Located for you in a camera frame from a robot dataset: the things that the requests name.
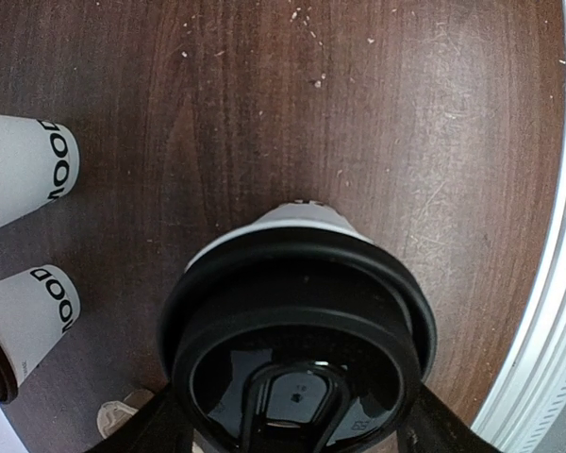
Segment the white paper cup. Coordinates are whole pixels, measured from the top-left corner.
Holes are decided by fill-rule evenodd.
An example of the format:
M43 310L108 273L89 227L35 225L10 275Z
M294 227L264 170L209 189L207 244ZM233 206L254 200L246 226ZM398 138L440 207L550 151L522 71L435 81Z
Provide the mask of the white paper cup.
M331 231L357 238L365 243L375 244L372 239L360 234L343 215L332 207L314 200L294 200L290 203L281 204L275 209L267 211L256 221L232 229L208 243L192 257L184 272L188 272L207 252L223 243L258 231L292 227Z
M18 390L81 312L74 283L51 264L0 280L0 348Z

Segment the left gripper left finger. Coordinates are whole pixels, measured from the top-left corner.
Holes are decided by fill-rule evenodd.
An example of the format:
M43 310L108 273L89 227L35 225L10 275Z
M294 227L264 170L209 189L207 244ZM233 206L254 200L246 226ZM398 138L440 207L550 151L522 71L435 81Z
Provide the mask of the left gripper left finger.
M167 384L120 429L94 447L100 452L192 452L193 426Z

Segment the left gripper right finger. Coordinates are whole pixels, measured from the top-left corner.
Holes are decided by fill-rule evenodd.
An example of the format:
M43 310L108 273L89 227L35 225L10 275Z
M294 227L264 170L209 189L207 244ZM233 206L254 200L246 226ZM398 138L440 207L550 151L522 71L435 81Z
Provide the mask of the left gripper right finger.
M500 453L466 426L425 385L397 429L400 453Z

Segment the white paper cups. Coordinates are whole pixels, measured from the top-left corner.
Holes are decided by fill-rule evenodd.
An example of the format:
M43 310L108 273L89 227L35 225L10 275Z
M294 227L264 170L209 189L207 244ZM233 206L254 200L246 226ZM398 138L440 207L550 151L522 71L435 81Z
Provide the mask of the white paper cups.
M80 161L66 126L0 115L0 228L68 194Z

